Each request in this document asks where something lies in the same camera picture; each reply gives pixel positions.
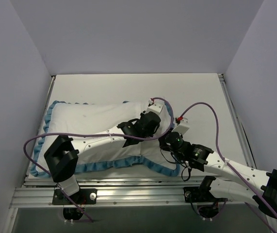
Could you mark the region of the blue ruffled pillowcase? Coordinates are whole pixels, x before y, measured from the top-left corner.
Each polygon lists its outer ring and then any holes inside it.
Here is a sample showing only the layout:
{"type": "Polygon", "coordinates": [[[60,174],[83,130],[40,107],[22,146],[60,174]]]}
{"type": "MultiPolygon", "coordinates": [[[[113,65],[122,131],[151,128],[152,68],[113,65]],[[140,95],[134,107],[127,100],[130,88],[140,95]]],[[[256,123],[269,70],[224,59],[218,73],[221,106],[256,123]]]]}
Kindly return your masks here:
{"type": "Polygon", "coordinates": [[[57,133],[69,133],[73,147],[79,151],[75,172],[99,172],[110,168],[144,165],[150,170],[169,177],[179,175],[180,166],[168,163],[161,156],[158,137],[169,127],[172,111],[162,100],[153,105],[142,102],[96,105],[54,101],[44,117],[43,130],[48,136],[38,140],[33,149],[37,164],[30,174],[48,178],[44,153],[57,138],[57,133]],[[118,124],[140,117],[143,111],[158,113],[160,126],[150,140],[125,146],[118,124]]]}

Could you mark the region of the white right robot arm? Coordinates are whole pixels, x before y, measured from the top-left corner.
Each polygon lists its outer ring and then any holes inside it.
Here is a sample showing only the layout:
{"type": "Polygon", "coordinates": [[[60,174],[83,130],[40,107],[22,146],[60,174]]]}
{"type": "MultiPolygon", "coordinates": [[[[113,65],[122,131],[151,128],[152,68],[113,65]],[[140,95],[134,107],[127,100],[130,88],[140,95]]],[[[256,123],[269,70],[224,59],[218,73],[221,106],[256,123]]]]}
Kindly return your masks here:
{"type": "Polygon", "coordinates": [[[184,141],[178,132],[167,133],[159,143],[189,170],[209,173],[198,189],[203,200],[214,197],[247,202],[277,218],[277,169],[268,172],[239,164],[206,146],[184,141]]]}

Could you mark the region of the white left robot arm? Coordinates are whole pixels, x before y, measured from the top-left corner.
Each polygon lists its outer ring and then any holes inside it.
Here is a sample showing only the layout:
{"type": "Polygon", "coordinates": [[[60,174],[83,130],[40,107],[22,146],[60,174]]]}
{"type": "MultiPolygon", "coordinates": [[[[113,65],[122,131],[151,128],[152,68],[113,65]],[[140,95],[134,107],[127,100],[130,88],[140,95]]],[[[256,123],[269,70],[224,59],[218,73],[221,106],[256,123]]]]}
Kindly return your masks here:
{"type": "Polygon", "coordinates": [[[147,111],[139,119],[122,122],[102,132],[105,137],[70,138],[58,136],[46,150],[44,158],[54,182],[64,191],[63,197],[69,203],[80,200],[81,191],[74,175],[79,158],[121,159],[121,157],[140,154],[142,140],[126,138],[127,135],[139,138],[152,137],[160,126],[159,113],[147,111]]]}

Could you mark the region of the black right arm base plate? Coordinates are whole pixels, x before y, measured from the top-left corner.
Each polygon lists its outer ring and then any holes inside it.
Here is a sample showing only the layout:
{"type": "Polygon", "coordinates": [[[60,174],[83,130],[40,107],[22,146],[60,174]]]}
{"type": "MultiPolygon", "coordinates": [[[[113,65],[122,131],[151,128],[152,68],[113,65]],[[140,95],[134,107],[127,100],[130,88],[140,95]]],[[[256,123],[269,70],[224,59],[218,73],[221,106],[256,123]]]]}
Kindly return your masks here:
{"type": "Polygon", "coordinates": [[[224,196],[217,198],[211,193],[211,185],[216,178],[206,176],[199,186],[187,186],[183,188],[184,200],[187,203],[218,202],[228,200],[224,196]]]}

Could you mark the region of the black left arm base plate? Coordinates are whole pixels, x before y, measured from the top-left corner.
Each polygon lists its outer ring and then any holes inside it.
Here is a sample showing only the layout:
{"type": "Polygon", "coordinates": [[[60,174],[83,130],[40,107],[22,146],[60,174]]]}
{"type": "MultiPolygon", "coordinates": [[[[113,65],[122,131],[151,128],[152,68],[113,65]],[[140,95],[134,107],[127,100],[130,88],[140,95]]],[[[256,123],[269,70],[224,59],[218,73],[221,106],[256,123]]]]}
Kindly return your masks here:
{"type": "MultiPolygon", "coordinates": [[[[77,193],[70,198],[78,205],[96,204],[97,192],[95,188],[81,188],[77,193]]],[[[65,196],[61,189],[55,189],[52,199],[52,205],[70,205],[71,201],[65,196]]]]}

